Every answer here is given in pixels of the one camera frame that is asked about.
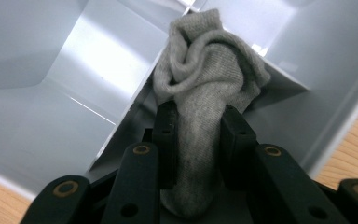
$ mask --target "gray sock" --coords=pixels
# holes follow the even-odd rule
[[[225,107],[242,113],[268,81],[258,55],[223,30],[216,9],[172,22],[154,73],[158,104],[173,99],[179,111],[177,185],[161,191],[168,210],[186,218],[206,211],[221,186],[217,149]]]

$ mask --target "sock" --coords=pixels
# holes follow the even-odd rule
[[[241,113],[269,81],[258,55],[225,31],[217,9],[173,21],[153,77],[158,105],[174,100],[178,118],[178,176],[161,191],[179,217],[202,215],[222,185],[217,167],[220,119],[226,105]]]

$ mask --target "folded fabric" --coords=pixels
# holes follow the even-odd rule
[[[258,55],[223,29],[218,10],[172,22],[153,78],[158,105],[173,99],[179,112],[177,184],[161,191],[169,211],[194,218],[207,210],[222,185],[217,149],[225,107],[242,113],[268,81]]]

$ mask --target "gray cloth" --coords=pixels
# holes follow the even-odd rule
[[[242,113],[269,73],[249,46],[223,30],[213,9],[172,22],[153,80],[158,104],[173,99],[179,112],[177,185],[162,190],[161,201],[179,217],[198,217],[222,185],[217,149],[225,107]]]

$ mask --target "knit fabric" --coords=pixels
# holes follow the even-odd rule
[[[177,184],[161,191],[169,211],[193,218],[207,210],[222,185],[217,150],[225,107],[242,113],[268,81],[258,55],[223,29],[218,10],[171,23],[153,78],[158,105],[173,99],[179,112]]]

